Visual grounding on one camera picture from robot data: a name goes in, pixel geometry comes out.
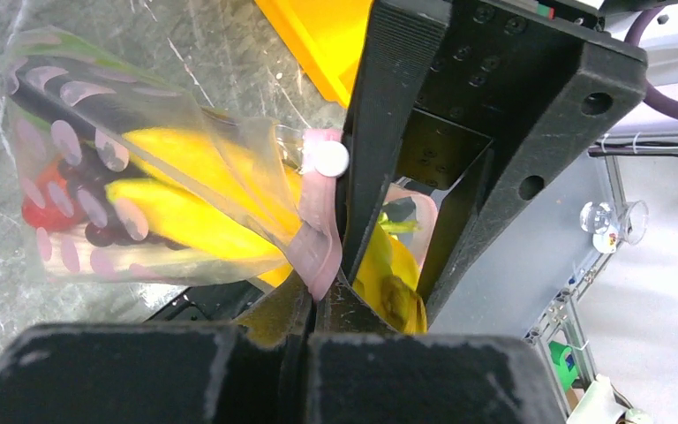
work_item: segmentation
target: yellow object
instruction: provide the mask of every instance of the yellow object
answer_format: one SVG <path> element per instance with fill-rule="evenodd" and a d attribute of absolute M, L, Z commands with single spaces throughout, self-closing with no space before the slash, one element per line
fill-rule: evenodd
<path fill-rule="evenodd" d="M 297 234 L 300 220 L 294 205 L 300 200 L 300 176 L 292 169 L 284 169 L 282 175 L 265 171 L 253 160 L 249 152 L 231 142 L 221 142 L 215 146 L 208 134 L 174 129 L 145 128 L 124 134 L 124 138 L 154 157 L 161 158 L 170 167 L 182 171 L 188 178 L 214 190 L 224 204 L 237 205 L 235 213 L 254 217 L 261 225 L 266 225 L 272 235 L 281 240 L 289 240 Z M 160 181 L 190 189 L 178 183 L 174 178 L 153 165 L 131 155 L 131 161 L 147 175 Z M 275 178 L 287 179 L 282 183 Z M 273 187 L 290 188 L 290 193 L 273 193 Z"/>
<path fill-rule="evenodd" d="M 372 0 L 256 0 L 323 97 L 350 104 Z"/>
<path fill-rule="evenodd" d="M 395 329 L 425 333 L 425 304 L 415 292 L 418 280 L 414 256 L 376 224 L 352 288 Z"/>
<path fill-rule="evenodd" d="M 128 199 L 149 230 L 229 261 L 279 260 L 282 252 L 255 232 L 187 191 L 151 178 L 119 179 L 105 186 L 110 202 Z"/>
<path fill-rule="evenodd" d="M 255 169 L 251 155 L 240 146 L 223 142 L 215 147 L 206 134 L 171 128 L 147 128 L 128 132 L 124 137 L 214 190 L 224 201 L 235 202 L 249 216 L 281 225 L 286 229 L 285 240 L 291 239 L 302 224 L 294 208 L 284 205 L 278 196 L 265 189 L 278 185 L 259 185 L 258 175 L 263 170 Z M 225 149 L 228 161 L 222 158 L 218 149 Z M 150 231 L 225 261 L 271 260 L 275 257 L 284 260 L 276 246 L 190 193 L 165 172 L 137 156 L 132 155 L 131 160 L 156 179 L 118 180 L 107 185 L 106 192 L 111 202 L 125 198 L 139 208 Z M 289 168 L 284 168 L 283 175 L 287 178 L 284 186 L 290 193 L 282 198 L 290 198 L 297 204 L 300 176 Z M 277 287 L 291 271 L 292 267 L 285 263 L 260 275 L 259 279 Z M 425 305 L 415 292 L 418 280 L 419 269 L 414 256 L 377 223 L 352 287 L 394 328 L 415 334 L 427 331 Z"/>

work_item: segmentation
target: pink polka dot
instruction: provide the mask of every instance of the pink polka dot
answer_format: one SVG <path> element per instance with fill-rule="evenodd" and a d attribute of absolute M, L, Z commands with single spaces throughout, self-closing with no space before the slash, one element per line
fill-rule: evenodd
<path fill-rule="evenodd" d="M 108 225 L 108 214 L 105 212 L 105 207 L 90 192 L 80 188 L 77 190 L 77 200 L 89 216 L 89 220 L 97 228 L 105 228 L 105 225 Z"/>
<path fill-rule="evenodd" d="M 94 147 L 109 170 L 120 172 L 128 166 L 129 151 L 99 128 L 94 133 Z"/>
<path fill-rule="evenodd" d="M 143 95 L 153 95 L 155 97 L 178 97 L 180 93 L 175 91 L 161 90 L 159 88 L 151 87 L 134 87 L 133 91 Z"/>
<path fill-rule="evenodd" d="M 50 261 L 50 258 L 53 256 L 53 244 L 50 243 L 48 232 L 40 227 L 35 231 L 35 237 L 37 238 L 37 250 L 40 253 L 41 259 L 45 262 Z"/>
<path fill-rule="evenodd" d="M 61 38 L 58 35 L 43 32 L 22 34 L 19 41 L 21 44 L 61 44 Z"/>
<path fill-rule="evenodd" d="M 48 84 L 48 81 L 67 73 L 69 72 L 65 69 L 55 66 L 38 66 L 25 73 L 25 80 L 31 86 L 45 92 L 45 85 Z"/>
<path fill-rule="evenodd" d="M 150 271 L 144 265 L 139 265 L 138 263 L 132 263 L 129 265 L 129 271 L 137 278 L 143 278 L 146 280 L 156 280 L 160 278 L 160 276 L 158 276 L 156 273 Z"/>
<path fill-rule="evenodd" d="M 112 69 L 108 68 L 98 68 L 98 67 L 92 67 L 89 68 L 89 71 L 98 77 L 104 78 L 106 80 L 111 80 L 111 81 L 117 81 L 117 82 L 127 82 L 127 83 L 132 83 L 136 82 L 137 80 L 133 78 L 131 75 L 128 75 L 126 73 L 118 72 Z"/>
<path fill-rule="evenodd" d="M 141 241 L 149 234 L 149 222 L 144 216 L 144 212 L 139 209 L 132 201 L 121 198 L 113 204 L 118 217 L 124 223 L 126 231 L 132 239 Z"/>
<path fill-rule="evenodd" d="M 86 99 L 91 95 L 113 95 L 116 91 L 84 81 L 70 81 L 61 87 L 59 95 L 61 100 L 70 106 L 75 106 L 77 103 Z"/>
<path fill-rule="evenodd" d="M 72 201 L 66 196 L 64 189 L 61 188 L 56 181 L 50 181 L 48 183 L 48 196 L 50 196 L 50 199 L 58 206 L 58 210 L 60 210 L 64 216 L 67 218 L 74 216 L 74 205 L 72 204 Z"/>
<path fill-rule="evenodd" d="M 9 66 L 9 71 L 6 72 L 6 93 L 13 95 L 19 90 L 19 79 L 17 79 L 17 71 L 19 68 L 27 63 L 26 57 L 19 57 L 14 60 L 14 63 Z"/>
<path fill-rule="evenodd" d="M 92 251 L 89 255 L 89 264 L 92 266 L 92 271 L 99 276 L 104 276 L 106 278 L 116 276 L 113 261 L 110 260 L 108 254 L 103 252 L 102 249 L 95 249 Z"/>
<path fill-rule="evenodd" d="M 45 158 L 46 152 L 42 134 L 29 121 L 22 117 L 17 118 L 17 124 L 14 125 L 14 135 L 17 136 L 19 145 L 26 148 L 35 158 Z"/>
<path fill-rule="evenodd" d="M 22 192 L 27 196 L 27 198 L 35 204 L 40 209 L 45 208 L 45 198 L 42 197 L 42 193 L 40 193 L 40 189 L 37 188 L 37 185 L 35 185 L 32 181 L 30 181 L 28 178 L 20 178 L 19 179 L 19 185 L 22 186 Z"/>
<path fill-rule="evenodd" d="M 50 137 L 53 143 L 70 165 L 81 163 L 81 146 L 79 136 L 66 121 L 56 121 L 50 126 Z"/>
<path fill-rule="evenodd" d="M 61 261 L 69 272 L 73 274 L 79 272 L 79 253 L 71 236 L 61 238 Z"/>

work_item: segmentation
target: banana peel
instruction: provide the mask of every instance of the banana peel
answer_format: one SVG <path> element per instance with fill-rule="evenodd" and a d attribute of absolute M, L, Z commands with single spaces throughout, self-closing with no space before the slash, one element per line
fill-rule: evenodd
<path fill-rule="evenodd" d="M 258 188 L 258 181 L 233 176 L 233 172 L 240 178 L 251 178 L 253 174 L 255 163 L 246 149 L 223 143 L 228 145 L 226 155 L 230 161 L 226 162 L 208 135 L 198 132 L 147 128 L 126 133 L 124 137 L 202 185 L 220 191 L 228 201 L 256 219 L 271 220 L 287 234 L 297 233 L 301 222 L 295 210 L 275 203 L 272 193 Z M 264 255 L 282 255 L 276 246 L 190 193 L 162 170 L 135 155 L 131 155 L 131 161 L 153 178 L 118 180 L 106 186 L 106 192 L 111 202 L 121 198 L 132 201 L 145 214 L 150 231 L 223 260 L 247 261 Z M 291 200 L 297 204 L 300 176 L 290 168 L 284 168 L 284 174 Z M 291 271 L 292 267 L 285 263 L 258 279 L 277 287 Z M 352 284 L 354 290 L 397 330 L 406 334 L 425 333 L 426 311 L 416 293 L 418 280 L 418 264 L 409 250 L 376 224 Z"/>

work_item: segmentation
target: red object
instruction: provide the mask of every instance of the red object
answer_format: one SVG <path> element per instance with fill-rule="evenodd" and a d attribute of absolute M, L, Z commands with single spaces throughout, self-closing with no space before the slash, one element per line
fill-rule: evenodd
<path fill-rule="evenodd" d="M 55 160 L 48 165 L 35 181 L 35 185 L 45 199 L 45 208 L 39 208 L 30 198 L 25 197 L 22 201 L 22 219 L 34 228 L 44 228 L 48 232 L 67 231 L 74 225 L 85 220 L 86 216 L 79 204 L 72 199 L 66 190 L 66 180 L 58 173 L 58 162 Z M 48 183 L 55 182 L 64 191 L 67 199 L 72 200 L 74 213 L 67 217 L 56 206 L 56 203 L 48 194 Z"/>

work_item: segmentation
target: black cable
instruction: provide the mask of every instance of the black cable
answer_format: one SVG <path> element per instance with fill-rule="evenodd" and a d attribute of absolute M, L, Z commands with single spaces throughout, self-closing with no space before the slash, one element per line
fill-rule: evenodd
<path fill-rule="evenodd" d="M 655 147 L 655 148 L 678 148 L 678 143 L 673 141 L 660 141 L 660 140 L 648 140 L 648 141 L 639 141 L 635 143 L 637 147 Z M 602 143 L 595 142 L 594 146 L 601 146 Z M 633 146 L 632 141 L 626 143 L 604 143 L 608 148 L 630 148 Z"/>
<path fill-rule="evenodd" d="M 633 156 L 633 157 L 678 157 L 678 155 L 669 154 L 669 153 L 646 153 L 642 155 L 636 155 L 635 153 L 600 153 L 600 152 L 589 152 L 590 157 L 607 157 L 607 156 Z"/>
<path fill-rule="evenodd" d="M 664 7 L 657 7 L 656 9 L 641 12 L 635 22 L 633 22 L 633 25 L 630 26 L 630 30 L 625 36 L 625 42 L 637 46 L 641 41 L 641 36 L 643 36 L 645 29 L 663 10 Z M 646 81 L 644 102 L 657 112 L 678 120 L 678 101 L 663 95 L 648 80 Z"/>

